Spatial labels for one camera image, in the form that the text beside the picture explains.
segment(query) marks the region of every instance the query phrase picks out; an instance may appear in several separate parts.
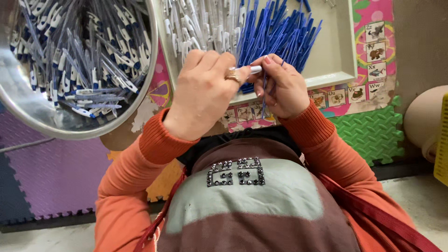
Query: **hand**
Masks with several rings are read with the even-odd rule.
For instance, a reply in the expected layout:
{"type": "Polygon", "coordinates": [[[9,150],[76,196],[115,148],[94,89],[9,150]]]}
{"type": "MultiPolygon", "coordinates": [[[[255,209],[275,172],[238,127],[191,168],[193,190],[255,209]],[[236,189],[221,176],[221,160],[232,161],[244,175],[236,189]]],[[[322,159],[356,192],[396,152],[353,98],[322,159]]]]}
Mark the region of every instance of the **hand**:
{"type": "Polygon", "coordinates": [[[266,72],[266,90],[263,90],[264,72],[249,76],[247,82],[254,83],[254,90],[259,98],[265,98],[269,110],[281,118],[293,118],[302,113],[309,105],[310,99],[305,79],[296,69],[284,62],[276,54],[269,54],[255,60],[252,64],[261,65],[266,72]]]}
{"type": "MultiPolygon", "coordinates": [[[[235,57],[225,52],[192,50],[177,78],[171,108],[164,120],[165,128],[177,138],[193,141],[207,133],[224,115],[230,100],[243,83],[224,79],[235,57]]],[[[239,70],[244,82],[250,67],[239,70]]]]}

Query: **woman's left hand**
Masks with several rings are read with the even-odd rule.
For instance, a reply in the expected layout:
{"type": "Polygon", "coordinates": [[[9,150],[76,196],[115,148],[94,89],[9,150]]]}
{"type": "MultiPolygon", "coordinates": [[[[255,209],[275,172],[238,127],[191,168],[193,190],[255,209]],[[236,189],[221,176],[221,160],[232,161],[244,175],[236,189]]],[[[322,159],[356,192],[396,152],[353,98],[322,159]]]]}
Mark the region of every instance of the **woman's left hand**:
{"type": "Polygon", "coordinates": [[[169,133],[193,141],[207,133],[224,115],[230,100],[250,74],[250,67],[239,69],[241,83],[225,79],[235,57],[225,52],[192,50],[177,78],[171,108],[163,122],[169,133]]]}

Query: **yellow basket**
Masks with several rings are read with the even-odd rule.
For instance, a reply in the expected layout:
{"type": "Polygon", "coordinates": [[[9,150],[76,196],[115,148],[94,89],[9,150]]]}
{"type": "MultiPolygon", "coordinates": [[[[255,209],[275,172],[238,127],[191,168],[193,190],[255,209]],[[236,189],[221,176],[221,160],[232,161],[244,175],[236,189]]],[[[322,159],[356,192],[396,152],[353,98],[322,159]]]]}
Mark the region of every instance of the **yellow basket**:
{"type": "Polygon", "coordinates": [[[435,156],[434,177],[448,186],[448,94],[444,95],[440,116],[440,135],[435,156]]]}

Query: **ribbed cuff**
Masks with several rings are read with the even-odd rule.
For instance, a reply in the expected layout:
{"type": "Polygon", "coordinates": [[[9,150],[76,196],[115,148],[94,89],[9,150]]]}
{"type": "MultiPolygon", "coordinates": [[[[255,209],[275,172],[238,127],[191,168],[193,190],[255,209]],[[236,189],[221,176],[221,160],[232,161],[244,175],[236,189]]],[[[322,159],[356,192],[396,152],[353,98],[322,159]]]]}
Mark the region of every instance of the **ribbed cuff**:
{"type": "Polygon", "coordinates": [[[310,101],[310,105],[293,119],[279,121],[288,129],[289,134],[299,147],[313,147],[327,140],[335,131],[335,126],[310,101]]]}
{"type": "Polygon", "coordinates": [[[162,123],[168,111],[169,109],[164,109],[146,122],[138,143],[143,156],[157,165],[171,162],[199,142],[199,139],[186,141],[170,135],[162,123]]]}

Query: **metal bowl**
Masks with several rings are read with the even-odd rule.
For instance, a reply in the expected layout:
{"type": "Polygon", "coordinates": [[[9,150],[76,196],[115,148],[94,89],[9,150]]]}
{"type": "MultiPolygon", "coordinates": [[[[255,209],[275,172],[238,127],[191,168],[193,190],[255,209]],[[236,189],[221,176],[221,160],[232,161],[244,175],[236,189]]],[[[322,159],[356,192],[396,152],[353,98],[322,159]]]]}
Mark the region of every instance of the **metal bowl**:
{"type": "Polygon", "coordinates": [[[83,140],[104,135],[126,121],[139,107],[154,74],[158,52],[158,33],[155,12],[150,0],[146,0],[149,13],[151,61],[149,72],[140,93],[129,100],[129,105],[117,109],[117,118],[111,116],[90,119],[69,109],[55,109],[45,93],[33,91],[29,71],[15,58],[9,49],[10,27],[18,1],[6,1],[0,8],[0,100],[17,118],[45,135],[66,140],[83,140]]]}

